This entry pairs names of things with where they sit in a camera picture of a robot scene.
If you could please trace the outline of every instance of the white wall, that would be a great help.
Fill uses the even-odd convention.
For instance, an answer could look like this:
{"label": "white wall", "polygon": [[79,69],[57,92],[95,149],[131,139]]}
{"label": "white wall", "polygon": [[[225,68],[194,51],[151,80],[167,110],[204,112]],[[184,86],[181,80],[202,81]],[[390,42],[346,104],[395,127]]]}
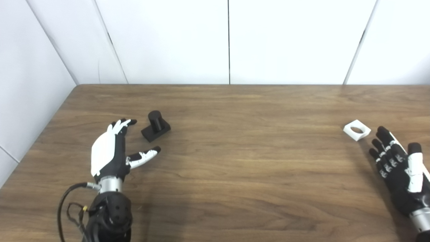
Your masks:
{"label": "white wall", "polygon": [[94,0],[27,0],[78,84],[125,84]]}
{"label": "white wall", "polygon": [[348,84],[430,84],[430,1],[380,0]]}
{"label": "white wall", "polygon": [[375,0],[230,0],[232,84],[342,84]]}
{"label": "white wall", "polygon": [[131,84],[228,84],[227,0],[97,0]]}
{"label": "white wall", "polygon": [[76,86],[25,0],[0,1],[0,186]]}

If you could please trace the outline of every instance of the black 3d-printed object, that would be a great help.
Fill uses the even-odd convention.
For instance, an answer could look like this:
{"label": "black 3d-printed object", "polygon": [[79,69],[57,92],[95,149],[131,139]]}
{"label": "black 3d-printed object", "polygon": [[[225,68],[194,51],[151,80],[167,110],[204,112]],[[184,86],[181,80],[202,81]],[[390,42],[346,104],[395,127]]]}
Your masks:
{"label": "black 3d-printed object", "polygon": [[144,128],[141,133],[149,142],[154,141],[170,130],[170,125],[161,117],[161,113],[158,110],[151,111],[148,114],[148,119],[151,125]]}

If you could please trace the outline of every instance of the black cylinder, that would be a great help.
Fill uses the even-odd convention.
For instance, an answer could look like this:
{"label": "black cylinder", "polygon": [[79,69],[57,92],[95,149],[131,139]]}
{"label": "black cylinder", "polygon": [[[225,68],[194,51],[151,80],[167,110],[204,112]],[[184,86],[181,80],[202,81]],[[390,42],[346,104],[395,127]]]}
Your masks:
{"label": "black cylinder", "polygon": [[152,130],[154,133],[159,132],[164,128],[163,123],[161,120],[163,119],[161,117],[161,113],[158,110],[154,110],[148,114],[149,122],[151,123]]}

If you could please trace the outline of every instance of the black cable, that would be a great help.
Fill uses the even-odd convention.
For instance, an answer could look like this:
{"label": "black cable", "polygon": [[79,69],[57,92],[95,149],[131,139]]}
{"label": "black cable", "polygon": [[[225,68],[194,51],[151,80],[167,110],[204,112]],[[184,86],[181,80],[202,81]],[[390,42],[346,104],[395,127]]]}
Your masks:
{"label": "black cable", "polygon": [[73,190],[75,190],[76,188],[80,188],[80,187],[87,187],[88,183],[76,183],[74,185],[72,185],[71,187],[69,187],[66,192],[63,194],[63,196],[60,199],[60,204],[58,205],[58,210],[57,210],[57,225],[58,225],[58,234],[60,236],[60,240],[61,242],[65,242],[64,240],[64,235],[63,235],[63,227],[61,225],[61,211],[63,209],[63,204],[64,204],[64,200],[66,199],[67,195],[69,195],[69,193]]}
{"label": "black cable", "polygon": [[[78,220],[76,220],[76,219],[72,218],[72,216],[70,216],[70,207],[72,205],[75,205],[75,206],[77,206],[77,207],[80,208],[79,213],[78,213]],[[79,228],[79,230],[81,230],[82,234],[83,234],[83,230],[85,229],[85,226],[82,223],[83,213],[84,212],[85,212],[84,206],[81,205],[81,204],[79,204],[79,203],[77,203],[77,202],[71,202],[71,203],[69,203],[69,205],[67,206],[67,210],[66,210],[67,218],[69,219],[69,221],[71,221],[72,223],[74,223],[76,225],[76,227]]]}

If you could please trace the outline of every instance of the wooden table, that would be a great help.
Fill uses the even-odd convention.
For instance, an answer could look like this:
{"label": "wooden table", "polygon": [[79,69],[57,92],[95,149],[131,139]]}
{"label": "wooden table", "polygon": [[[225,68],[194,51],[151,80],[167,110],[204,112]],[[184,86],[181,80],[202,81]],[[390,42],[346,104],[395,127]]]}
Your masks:
{"label": "wooden table", "polygon": [[[123,117],[128,153],[162,147],[124,184],[134,242],[412,241],[367,150],[384,125],[430,157],[429,103],[429,86],[78,86],[0,190],[1,241],[59,241],[61,195],[92,181],[91,145]],[[172,130],[149,144],[155,109]],[[359,142],[342,131],[355,119],[373,129]]]}

